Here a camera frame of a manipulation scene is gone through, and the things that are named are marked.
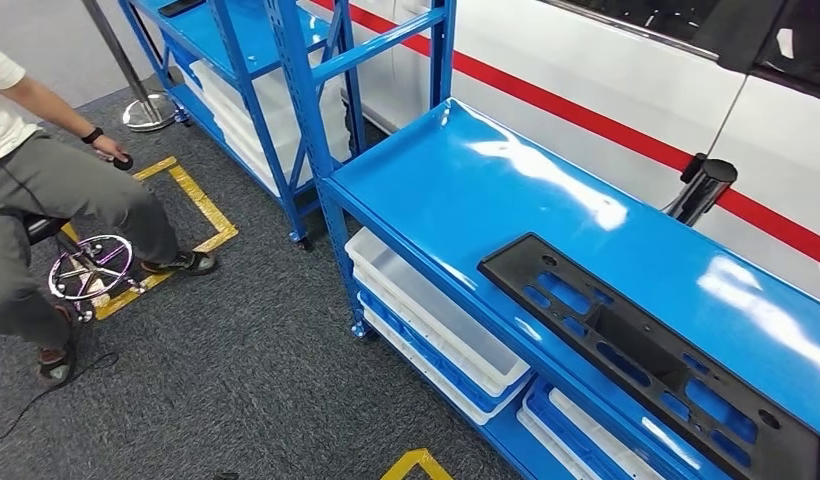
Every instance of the black plastic tray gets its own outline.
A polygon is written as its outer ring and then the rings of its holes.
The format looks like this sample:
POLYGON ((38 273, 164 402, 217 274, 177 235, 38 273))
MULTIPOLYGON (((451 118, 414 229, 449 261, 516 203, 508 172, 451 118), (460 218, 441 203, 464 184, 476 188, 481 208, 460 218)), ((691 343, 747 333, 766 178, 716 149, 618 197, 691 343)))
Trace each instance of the black plastic tray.
POLYGON ((478 270, 732 478, 820 480, 816 431, 535 234, 491 254, 478 270), (586 313, 543 288, 546 272, 586 297, 586 313), (696 379, 754 424, 753 443, 688 397, 696 379), (687 418, 665 403, 667 395, 686 407, 687 418), (732 455, 726 444, 739 450, 732 455))

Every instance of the silver pole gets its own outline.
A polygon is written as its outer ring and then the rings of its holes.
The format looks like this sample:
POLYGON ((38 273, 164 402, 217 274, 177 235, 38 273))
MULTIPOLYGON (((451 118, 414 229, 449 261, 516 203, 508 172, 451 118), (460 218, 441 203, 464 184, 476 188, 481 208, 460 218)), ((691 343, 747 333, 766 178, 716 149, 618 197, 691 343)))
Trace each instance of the silver pole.
POLYGON ((666 214, 692 227, 736 180, 737 169, 734 165, 724 160, 702 159, 698 171, 693 173, 690 182, 669 205, 666 214))
POLYGON ((95 22, 95 26, 98 27, 104 43, 107 44, 113 59, 115 59, 121 73, 127 80, 128 86, 133 91, 133 96, 136 97, 136 101, 128 105, 124 114, 122 114, 122 123, 135 132, 150 132, 159 130, 174 122, 174 105, 169 101, 166 94, 152 93, 149 95, 148 91, 145 90, 145 86, 142 85, 139 75, 136 74, 136 70, 130 64, 127 54, 124 53, 113 27, 107 21, 107 17, 98 2, 96 0, 83 0, 83 5, 89 12, 89 16, 92 17, 92 21, 95 22))

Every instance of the person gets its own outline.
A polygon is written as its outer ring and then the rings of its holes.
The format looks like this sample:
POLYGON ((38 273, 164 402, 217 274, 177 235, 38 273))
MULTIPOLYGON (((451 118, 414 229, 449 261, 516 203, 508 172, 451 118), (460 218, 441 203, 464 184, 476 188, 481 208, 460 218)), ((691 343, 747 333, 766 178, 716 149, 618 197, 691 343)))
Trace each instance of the person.
POLYGON ((36 344, 39 374, 59 384, 70 377, 74 361, 71 323, 64 308, 39 292, 29 272, 26 214, 92 215, 118 229, 141 268, 151 273, 202 275, 217 263, 207 253, 178 247, 163 207, 140 182, 92 153, 52 139, 25 122, 12 102, 80 137, 109 161, 127 161, 128 154, 0 52, 0 334, 36 344))

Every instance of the car window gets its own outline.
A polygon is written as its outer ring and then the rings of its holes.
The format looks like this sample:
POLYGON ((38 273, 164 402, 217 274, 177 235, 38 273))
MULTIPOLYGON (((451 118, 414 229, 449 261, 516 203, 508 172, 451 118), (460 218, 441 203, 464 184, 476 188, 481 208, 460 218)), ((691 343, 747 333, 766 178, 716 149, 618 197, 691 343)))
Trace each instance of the car window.
POLYGON ((760 65, 820 89, 820 0, 796 0, 788 6, 773 29, 760 65))
POLYGON ((718 0, 567 0, 567 2, 652 32, 690 42, 707 20, 718 0))
POLYGON ((540 1, 749 73, 789 0, 540 1))

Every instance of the stanchion base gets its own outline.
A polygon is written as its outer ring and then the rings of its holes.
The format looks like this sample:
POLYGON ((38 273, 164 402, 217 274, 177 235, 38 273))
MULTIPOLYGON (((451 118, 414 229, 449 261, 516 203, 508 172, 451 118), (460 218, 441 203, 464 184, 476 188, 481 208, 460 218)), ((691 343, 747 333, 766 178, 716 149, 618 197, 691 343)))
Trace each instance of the stanchion base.
POLYGON ((148 102, 131 103, 121 116, 122 123, 134 132, 153 132, 174 122, 175 107, 165 93, 148 95, 148 102))

